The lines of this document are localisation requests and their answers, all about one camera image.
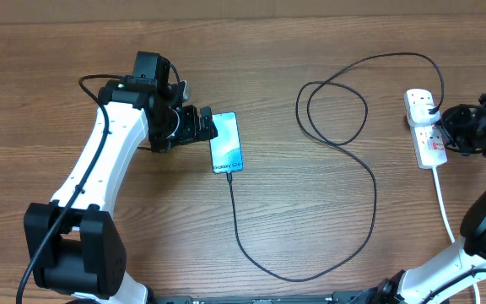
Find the blue-screen Galaxy smartphone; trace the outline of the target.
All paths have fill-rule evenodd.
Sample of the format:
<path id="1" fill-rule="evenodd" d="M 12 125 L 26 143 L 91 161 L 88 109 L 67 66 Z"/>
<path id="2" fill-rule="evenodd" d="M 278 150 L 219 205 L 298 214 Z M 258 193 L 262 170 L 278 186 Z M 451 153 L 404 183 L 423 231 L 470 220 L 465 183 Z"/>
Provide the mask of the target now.
<path id="1" fill-rule="evenodd" d="M 213 114 L 218 135 L 209 141 L 212 168 L 215 174 L 243 170 L 243 157 L 237 116 L 232 112 Z"/>

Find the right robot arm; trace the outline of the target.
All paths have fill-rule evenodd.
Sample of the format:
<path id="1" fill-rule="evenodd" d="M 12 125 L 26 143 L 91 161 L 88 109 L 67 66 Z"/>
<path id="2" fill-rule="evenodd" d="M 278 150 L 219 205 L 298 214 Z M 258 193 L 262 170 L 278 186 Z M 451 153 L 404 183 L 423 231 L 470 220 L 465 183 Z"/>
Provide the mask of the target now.
<path id="1" fill-rule="evenodd" d="M 438 112 L 430 93 L 412 89 L 404 95 L 418 166 L 434 171 L 446 151 L 486 158 L 486 94 L 478 104 Z M 354 303 L 445 303 L 486 280 L 486 191 L 463 217 L 460 236 L 416 269 L 402 270 L 360 292 Z"/>

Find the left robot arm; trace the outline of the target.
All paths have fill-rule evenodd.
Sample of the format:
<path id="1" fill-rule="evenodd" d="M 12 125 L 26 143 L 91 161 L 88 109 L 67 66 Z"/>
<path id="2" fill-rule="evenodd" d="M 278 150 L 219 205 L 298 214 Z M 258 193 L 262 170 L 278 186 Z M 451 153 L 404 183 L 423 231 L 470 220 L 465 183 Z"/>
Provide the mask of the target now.
<path id="1" fill-rule="evenodd" d="M 107 74 L 89 97 L 98 106 L 94 128 L 67 180 L 49 203 L 24 214 L 30 262 L 15 296 L 29 279 L 75 296 L 78 303 L 154 303 L 154 292 L 126 271 L 127 251 L 113 220 L 116 196 L 134 153 L 216 138 L 209 107 L 188 104 L 188 84 L 170 83 L 175 66 L 154 52 L 138 52 L 132 74 Z"/>

